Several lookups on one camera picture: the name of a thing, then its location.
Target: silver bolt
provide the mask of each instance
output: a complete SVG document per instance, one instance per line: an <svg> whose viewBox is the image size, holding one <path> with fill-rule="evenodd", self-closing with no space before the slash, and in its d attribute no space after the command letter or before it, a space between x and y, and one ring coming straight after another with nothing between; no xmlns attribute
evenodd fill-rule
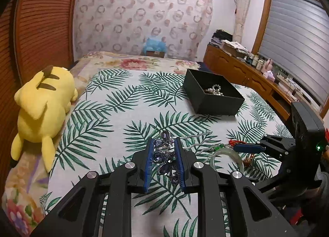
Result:
<svg viewBox="0 0 329 237"><path fill-rule="evenodd" d="M126 168L134 168L135 167L135 163L134 162L127 162L124 166Z"/></svg>
<svg viewBox="0 0 329 237"><path fill-rule="evenodd" d="M95 171L90 171L87 173L87 178L93 179L97 176L97 172Z"/></svg>
<svg viewBox="0 0 329 237"><path fill-rule="evenodd" d="M203 168L203 163L202 162L195 162L194 164L195 168Z"/></svg>
<svg viewBox="0 0 329 237"><path fill-rule="evenodd" d="M241 177L242 177L242 174L241 174L241 172L239 172L239 171L234 171L234 172L232 173L232 176L235 177L235 178L241 178Z"/></svg>

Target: palm leaf print bedspread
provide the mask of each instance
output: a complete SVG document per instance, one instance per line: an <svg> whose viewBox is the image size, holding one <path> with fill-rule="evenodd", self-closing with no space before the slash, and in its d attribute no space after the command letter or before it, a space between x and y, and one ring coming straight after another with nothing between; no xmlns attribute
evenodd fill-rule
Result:
<svg viewBox="0 0 329 237"><path fill-rule="evenodd" d="M228 140L255 143L266 134L290 137L275 112L252 89L235 85L246 99L234 116L198 115L182 86L184 75L163 72L103 70L97 73L79 99L57 149L48 192L41 201L47 214L88 171L114 171L145 148L150 137L164 129L195 153ZM204 161L209 153L201 153ZM226 156L215 160L218 171L237 169ZM132 236L197 236L197 195L183 194L153 166L148 194L132 195ZM259 154L245 175L267 179L280 163ZM224 219L229 236L227 212Z"/></svg>

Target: wooden louvered door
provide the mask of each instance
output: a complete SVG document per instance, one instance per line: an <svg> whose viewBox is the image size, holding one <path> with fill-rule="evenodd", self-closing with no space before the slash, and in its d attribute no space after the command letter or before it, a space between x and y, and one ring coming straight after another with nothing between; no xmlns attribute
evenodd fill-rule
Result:
<svg viewBox="0 0 329 237"><path fill-rule="evenodd" d="M13 59L12 17L13 1L0 15L0 193L7 178L10 163L10 147L17 133L17 115L19 107L14 94L20 88L20 82Z"/></svg>
<svg viewBox="0 0 329 237"><path fill-rule="evenodd" d="M23 84L48 65L72 64L74 4L75 0L18 0L15 48Z"/></svg>

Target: window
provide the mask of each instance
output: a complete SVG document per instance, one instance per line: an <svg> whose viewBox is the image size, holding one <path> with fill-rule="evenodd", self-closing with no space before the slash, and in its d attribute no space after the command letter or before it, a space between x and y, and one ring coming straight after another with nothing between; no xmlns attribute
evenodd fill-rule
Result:
<svg viewBox="0 0 329 237"><path fill-rule="evenodd" d="M286 69L324 105L329 94L329 17L316 0L272 0L259 54Z"/></svg>

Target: bed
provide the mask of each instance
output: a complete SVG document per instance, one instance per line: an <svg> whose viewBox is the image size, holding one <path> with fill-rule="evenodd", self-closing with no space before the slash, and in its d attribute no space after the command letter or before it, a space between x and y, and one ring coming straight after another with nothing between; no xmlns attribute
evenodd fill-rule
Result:
<svg viewBox="0 0 329 237"><path fill-rule="evenodd" d="M235 117L196 115L182 89L188 68L199 65L111 52L90 53L78 61L71 73L79 99L55 138L58 151L50 179L40 147L28 143L6 180L2 207L22 236L28 236L89 170L113 171L142 149L147 137L156 137L163 129L181 137L206 132L184 141L194 152L230 139L256 142L265 133L290 137L275 112L247 87L236 85L246 100ZM208 155L201 153L198 159ZM215 162L218 171L237 168L225 156ZM245 175L264 180L276 175L279 167L280 162L259 154ZM196 201L195 195L183 194L158 176L154 166L150 193L132 196L132 236L196 236ZM226 215L225 223L229 235Z"/></svg>

